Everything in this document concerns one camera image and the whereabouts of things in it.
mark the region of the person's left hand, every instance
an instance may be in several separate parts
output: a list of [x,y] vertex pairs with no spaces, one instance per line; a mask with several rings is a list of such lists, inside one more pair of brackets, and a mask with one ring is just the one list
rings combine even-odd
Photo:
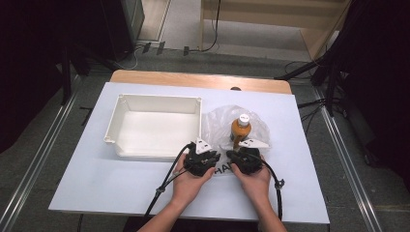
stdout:
[[[184,160],[187,154],[183,154],[173,171],[175,172],[184,172]],[[215,167],[208,169],[208,171],[202,176],[197,177],[190,174],[189,171],[186,171],[184,174],[173,180],[174,191],[172,194],[171,202],[187,207],[196,197],[196,195],[201,190],[201,187],[213,176],[215,172]]]

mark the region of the gray carpet floor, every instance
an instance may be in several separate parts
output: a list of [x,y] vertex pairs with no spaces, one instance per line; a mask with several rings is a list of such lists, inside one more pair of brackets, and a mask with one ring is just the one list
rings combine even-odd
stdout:
[[[216,73],[242,75],[255,78],[272,78],[290,72],[303,65],[289,64],[262,58],[248,58],[211,53],[191,53],[166,50],[156,55],[153,48],[148,53],[136,53],[138,64],[135,70],[178,73]],[[121,63],[132,67],[132,55]],[[111,72],[105,67],[90,62],[89,76],[83,76],[78,96],[67,121],[61,129],[40,176],[30,192],[13,231],[75,231],[79,215],[49,211],[48,205],[70,161],[75,146],[84,130],[82,126],[88,110],[93,107]],[[298,103],[315,100],[313,89],[305,79],[291,81],[291,89]],[[31,122],[16,144],[0,154],[0,209],[5,210],[11,195],[23,177],[32,158],[57,114],[61,91],[45,106]],[[310,113],[316,106],[303,108],[301,116]],[[364,162],[364,151],[349,122],[336,114],[337,125],[363,181],[376,214],[385,231],[410,231],[410,194],[401,179],[388,168],[372,168]],[[335,145],[330,137],[322,115],[315,114],[307,132],[307,142],[327,204],[330,227],[318,224],[286,223],[289,231],[367,231],[356,198],[340,164]],[[85,215],[81,231],[122,231],[126,216]]]

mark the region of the forearm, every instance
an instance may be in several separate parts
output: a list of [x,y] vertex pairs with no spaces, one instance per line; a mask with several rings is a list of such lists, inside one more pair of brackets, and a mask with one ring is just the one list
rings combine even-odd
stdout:
[[151,218],[139,232],[170,231],[175,221],[187,206],[170,201],[156,216]]
[[259,223],[262,226],[263,232],[286,231],[286,228],[283,226],[274,209],[272,209],[271,202],[268,198],[258,198],[253,200],[252,204],[259,217]]

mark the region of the person's right hand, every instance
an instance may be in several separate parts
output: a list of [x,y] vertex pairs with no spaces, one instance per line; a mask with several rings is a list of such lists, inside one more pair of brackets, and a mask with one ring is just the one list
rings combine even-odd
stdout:
[[244,189],[245,194],[251,202],[255,203],[255,200],[257,199],[269,200],[271,173],[267,167],[262,166],[261,170],[250,175],[242,173],[235,163],[232,163],[231,167],[232,172],[241,181],[242,189]]

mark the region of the table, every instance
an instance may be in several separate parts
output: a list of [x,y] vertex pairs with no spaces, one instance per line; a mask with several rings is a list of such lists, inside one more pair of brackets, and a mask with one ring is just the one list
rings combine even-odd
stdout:
[[[186,87],[191,85],[205,88]],[[241,87],[244,91],[227,90],[232,86]],[[265,93],[254,92],[260,89]],[[268,93],[274,89],[281,94]],[[259,117],[272,130],[274,144],[265,154],[265,159],[278,177],[286,181],[282,189],[283,221],[329,223],[296,102],[286,82],[170,72],[118,71],[113,74],[111,82],[106,83],[102,90],[50,203],[50,210],[89,214],[145,213],[171,163],[120,158],[115,155],[113,146],[103,142],[116,99],[124,93],[200,97],[203,113],[225,104],[238,104],[259,112]],[[152,214],[167,203],[171,194],[172,185],[161,195]],[[275,209],[276,192],[272,188],[270,197]],[[181,217],[257,219],[233,175],[214,177],[206,183]]]
[[[222,0],[220,20],[300,27],[312,60],[336,30],[341,28],[350,0]],[[204,19],[217,17],[218,0],[201,0],[199,48],[202,49]]]

